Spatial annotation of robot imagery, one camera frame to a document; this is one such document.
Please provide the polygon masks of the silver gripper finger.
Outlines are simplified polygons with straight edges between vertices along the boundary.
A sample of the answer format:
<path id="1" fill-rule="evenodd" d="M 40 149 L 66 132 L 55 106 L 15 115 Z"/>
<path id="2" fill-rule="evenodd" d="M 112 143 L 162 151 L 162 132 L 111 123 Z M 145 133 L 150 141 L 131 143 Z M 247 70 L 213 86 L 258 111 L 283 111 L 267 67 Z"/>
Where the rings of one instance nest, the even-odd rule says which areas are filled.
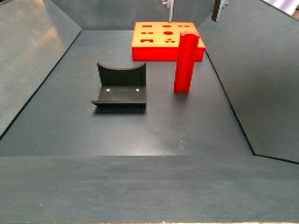
<path id="1" fill-rule="evenodd" d="M 171 23 L 174 21 L 174 4 L 175 0 L 162 0 L 162 5 L 167 7 L 169 9 L 169 22 Z"/>
<path id="2" fill-rule="evenodd" d="M 221 12 L 229 4 L 230 4 L 230 0 L 215 0 L 213 14 L 211 14 L 211 20 L 214 22 L 219 21 Z"/>

